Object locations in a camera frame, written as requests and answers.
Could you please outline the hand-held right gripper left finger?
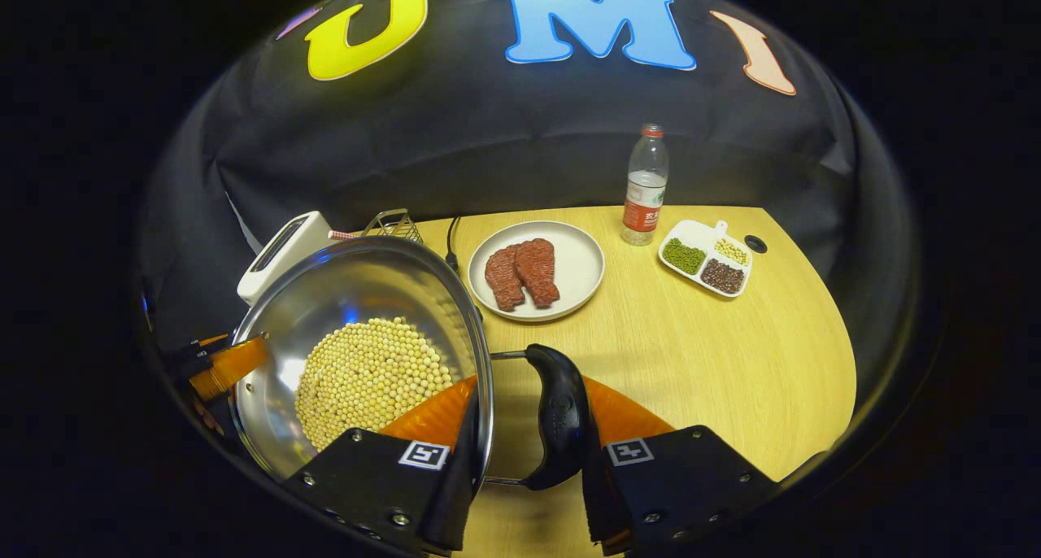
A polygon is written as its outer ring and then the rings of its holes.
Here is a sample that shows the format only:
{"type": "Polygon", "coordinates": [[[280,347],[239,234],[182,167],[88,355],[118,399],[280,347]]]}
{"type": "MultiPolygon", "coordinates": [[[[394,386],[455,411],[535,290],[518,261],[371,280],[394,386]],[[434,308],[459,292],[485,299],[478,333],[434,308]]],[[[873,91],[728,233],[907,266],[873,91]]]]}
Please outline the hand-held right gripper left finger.
{"type": "Polygon", "coordinates": [[[477,380],[468,377],[380,432],[346,429],[285,488],[334,527],[403,556],[464,544],[473,499],[477,380]]]}

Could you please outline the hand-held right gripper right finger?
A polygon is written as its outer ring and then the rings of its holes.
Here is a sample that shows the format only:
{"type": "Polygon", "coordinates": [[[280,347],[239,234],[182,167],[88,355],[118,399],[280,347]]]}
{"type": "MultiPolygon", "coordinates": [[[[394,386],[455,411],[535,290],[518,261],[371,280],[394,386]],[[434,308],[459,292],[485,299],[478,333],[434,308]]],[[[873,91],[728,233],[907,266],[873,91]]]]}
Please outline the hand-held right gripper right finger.
{"type": "Polygon", "coordinates": [[[777,481],[706,425],[674,428],[585,379],[594,435],[582,470],[592,542],[606,556],[666,556],[768,503],[777,481]]]}

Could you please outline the steel pot with black handles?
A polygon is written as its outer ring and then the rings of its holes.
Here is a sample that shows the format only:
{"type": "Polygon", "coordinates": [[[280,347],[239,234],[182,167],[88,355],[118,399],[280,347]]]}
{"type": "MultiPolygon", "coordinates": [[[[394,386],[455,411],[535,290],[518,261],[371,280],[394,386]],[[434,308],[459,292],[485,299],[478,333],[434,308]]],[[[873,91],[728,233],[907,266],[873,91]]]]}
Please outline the steel pot with black handles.
{"type": "Polygon", "coordinates": [[[438,254],[393,237],[341,242],[298,261],[268,285],[229,343],[260,337],[265,358],[235,384],[232,418],[253,461],[283,482],[318,455],[291,409],[306,355],[349,324],[390,320],[432,343],[454,379],[474,376],[478,406],[476,476],[487,479],[494,428],[492,361],[524,359],[542,380],[538,428],[543,456],[520,479],[532,490],[557,486],[582,470],[594,418],[579,370],[560,351],[532,344],[492,353],[468,288],[438,254]]]}

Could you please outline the heap of soybeans in pot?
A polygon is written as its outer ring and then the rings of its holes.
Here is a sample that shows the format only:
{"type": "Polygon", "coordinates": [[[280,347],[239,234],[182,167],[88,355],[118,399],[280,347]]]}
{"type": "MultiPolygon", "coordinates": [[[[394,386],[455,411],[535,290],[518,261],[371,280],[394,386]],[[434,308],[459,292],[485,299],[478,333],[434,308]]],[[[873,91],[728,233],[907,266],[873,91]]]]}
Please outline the heap of soybeans in pot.
{"type": "Polygon", "coordinates": [[[324,336],[298,376],[296,409],[318,451],[349,429],[409,438],[432,430],[453,439],[476,375],[449,369],[442,348],[407,318],[349,322],[324,336]]]}

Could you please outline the white toaster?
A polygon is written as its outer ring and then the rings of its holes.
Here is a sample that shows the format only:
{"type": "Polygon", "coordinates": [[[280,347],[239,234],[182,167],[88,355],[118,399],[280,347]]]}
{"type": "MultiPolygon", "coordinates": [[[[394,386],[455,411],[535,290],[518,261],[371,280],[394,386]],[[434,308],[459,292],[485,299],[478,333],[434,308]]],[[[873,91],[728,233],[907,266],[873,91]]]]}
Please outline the white toaster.
{"type": "Polygon", "coordinates": [[[268,240],[237,284],[237,295],[250,308],[272,283],[309,255],[330,246],[331,227],[320,211],[296,215],[268,240]]]}

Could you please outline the red meat slice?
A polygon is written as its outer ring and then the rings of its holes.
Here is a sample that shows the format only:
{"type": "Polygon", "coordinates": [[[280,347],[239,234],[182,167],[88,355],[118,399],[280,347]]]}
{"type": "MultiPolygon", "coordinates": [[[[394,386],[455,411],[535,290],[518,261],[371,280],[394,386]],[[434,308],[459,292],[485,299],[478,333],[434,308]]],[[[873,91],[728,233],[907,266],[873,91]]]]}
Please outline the red meat slice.
{"type": "Polygon", "coordinates": [[[522,242],[516,249],[516,275],[529,291],[535,308],[550,308],[560,299],[556,286],[556,255],[553,243],[543,238],[522,242]]]}
{"type": "Polygon", "coordinates": [[[485,281],[494,295],[501,311],[512,312],[525,302],[520,277],[516,273],[516,252],[520,244],[510,244],[498,250],[485,264],[485,281]]]}

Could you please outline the round beige plate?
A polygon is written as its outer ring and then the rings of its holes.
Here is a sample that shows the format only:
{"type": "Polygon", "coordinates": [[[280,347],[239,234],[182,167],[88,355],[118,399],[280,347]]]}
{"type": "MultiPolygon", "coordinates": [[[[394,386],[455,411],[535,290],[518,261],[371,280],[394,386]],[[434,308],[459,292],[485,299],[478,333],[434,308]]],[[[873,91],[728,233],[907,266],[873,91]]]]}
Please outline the round beige plate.
{"type": "Polygon", "coordinates": [[[569,315],[583,307],[598,290],[605,264],[601,246],[584,229],[560,221],[533,220],[499,229],[481,243],[466,268],[466,280],[475,298],[491,312],[520,322],[547,322],[569,315]],[[539,308],[534,305],[530,291],[524,289],[525,302],[514,306],[513,311],[505,311],[498,307],[494,291],[485,279],[487,262],[496,251],[536,238],[553,244],[554,283],[560,291],[560,299],[547,308],[539,308]]]}

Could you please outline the pile of dark red beans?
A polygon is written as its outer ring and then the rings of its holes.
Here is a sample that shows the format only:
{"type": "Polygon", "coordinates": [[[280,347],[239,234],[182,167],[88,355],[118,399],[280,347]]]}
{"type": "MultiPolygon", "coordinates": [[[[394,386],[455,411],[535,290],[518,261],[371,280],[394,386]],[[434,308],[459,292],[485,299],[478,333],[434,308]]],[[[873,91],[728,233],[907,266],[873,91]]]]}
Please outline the pile of dark red beans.
{"type": "Polygon", "coordinates": [[[745,272],[741,268],[732,268],[717,259],[710,259],[700,273],[700,280],[709,287],[721,294],[740,294],[745,281],[745,272]]]}

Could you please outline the pile of green mung beans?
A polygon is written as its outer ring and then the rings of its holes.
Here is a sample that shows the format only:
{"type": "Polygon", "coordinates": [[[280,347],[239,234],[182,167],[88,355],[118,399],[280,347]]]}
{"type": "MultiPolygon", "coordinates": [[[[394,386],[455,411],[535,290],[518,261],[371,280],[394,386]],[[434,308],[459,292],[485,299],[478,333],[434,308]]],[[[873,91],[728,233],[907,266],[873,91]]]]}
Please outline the pile of green mung beans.
{"type": "Polygon", "coordinates": [[[705,262],[707,254],[699,247],[685,246],[677,238],[666,242],[661,251],[663,260],[685,275],[695,276],[705,262]]]}

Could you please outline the white divided dish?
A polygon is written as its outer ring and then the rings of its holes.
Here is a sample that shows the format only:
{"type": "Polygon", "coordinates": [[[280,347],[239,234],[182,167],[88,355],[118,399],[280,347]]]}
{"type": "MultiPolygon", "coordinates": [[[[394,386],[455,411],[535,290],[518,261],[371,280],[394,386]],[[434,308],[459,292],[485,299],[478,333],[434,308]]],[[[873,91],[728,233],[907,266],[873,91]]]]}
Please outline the white divided dish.
{"type": "Polygon", "coordinates": [[[751,279],[752,251],[748,249],[747,246],[745,246],[745,244],[743,242],[740,242],[737,238],[732,237],[731,235],[729,235],[729,233],[728,233],[728,224],[726,224],[726,222],[723,220],[717,221],[717,224],[713,225],[713,227],[710,227],[710,225],[703,224],[703,222],[699,222],[699,221],[695,221],[695,220],[681,220],[681,221],[677,222],[677,224],[674,225],[672,229],[670,229],[670,231],[665,236],[665,239],[663,239],[662,243],[659,244],[659,247],[658,247],[658,258],[659,258],[659,261],[664,267],[672,270],[672,272],[677,273],[677,275],[680,275],[681,277],[684,277],[685,279],[687,279],[687,280],[689,280],[689,281],[691,281],[691,282],[693,282],[695,284],[699,284],[700,287],[703,287],[703,288],[705,288],[705,289],[707,289],[709,291],[714,291],[714,294],[718,294],[720,296],[723,296],[723,298],[728,298],[728,299],[736,298],[736,296],[740,296],[741,294],[743,294],[743,291],[745,290],[745,287],[747,287],[748,281],[751,279]],[[672,239],[672,238],[679,239],[681,243],[685,244],[685,246],[699,247],[700,250],[705,251],[705,253],[707,254],[705,262],[703,262],[702,268],[700,268],[699,273],[696,273],[695,276],[685,275],[685,273],[680,272],[679,269],[676,269],[672,265],[670,265],[669,263],[666,263],[664,261],[664,259],[662,258],[661,251],[662,251],[662,249],[664,247],[664,244],[666,242],[672,239]],[[715,251],[715,243],[717,243],[721,238],[726,238],[729,242],[733,242],[735,244],[738,244],[745,251],[747,251],[747,253],[750,255],[750,264],[748,264],[748,267],[741,267],[740,264],[734,262],[733,260],[730,260],[730,259],[726,258],[725,255],[719,255],[717,253],[717,251],[715,251]],[[732,295],[721,294],[721,291],[717,291],[717,290],[713,289],[712,287],[709,287],[707,284],[703,283],[702,280],[700,280],[700,273],[702,273],[703,268],[705,268],[705,264],[710,259],[717,259],[718,261],[721,261],[725,264],[731,265],[732,268],[741,268],[741,269],[743,269],[743,271],[745,272],[745,281],[744,281],[743,288],[741,288],[740,294],[736,294],[736,295],[733,295],[733,296],[732,295]]]}

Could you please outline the clear plastic water bottle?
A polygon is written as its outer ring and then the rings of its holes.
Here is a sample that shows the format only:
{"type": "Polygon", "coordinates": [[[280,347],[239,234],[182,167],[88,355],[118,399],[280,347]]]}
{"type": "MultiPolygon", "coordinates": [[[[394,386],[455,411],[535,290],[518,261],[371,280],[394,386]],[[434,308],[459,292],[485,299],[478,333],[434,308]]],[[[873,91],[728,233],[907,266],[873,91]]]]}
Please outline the clear plastic water bottle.
{"type": "Polygon", "coordinates": [[[621,238],[632,246],[653,240],[669,179],[669,152],[661,125],[648,122],[629,155],[621,238]]]}

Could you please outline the black backdrop cloth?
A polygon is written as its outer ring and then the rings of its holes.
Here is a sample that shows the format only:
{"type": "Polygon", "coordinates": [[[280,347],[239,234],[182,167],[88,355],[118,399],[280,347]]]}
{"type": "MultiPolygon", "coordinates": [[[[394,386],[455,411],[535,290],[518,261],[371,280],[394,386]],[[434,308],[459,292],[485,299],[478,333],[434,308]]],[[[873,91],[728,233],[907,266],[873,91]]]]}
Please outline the black backdrop cloth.
{"type": "Polygon", "coordinates": [[[428,0],[418,33],[328,82],[307,43],[361,5],[327,0],[272,28],[204,91],[160,155],[137,268],[164,350],[231,329],[235,284],[293,215],[338,228],[612,205],[643,122],[672,156],[667,203],[765,209],[833,295],[862,399],[895,379],[917,268],[915,221],[869,117],[795,39],[726,0],[428,0]]]}

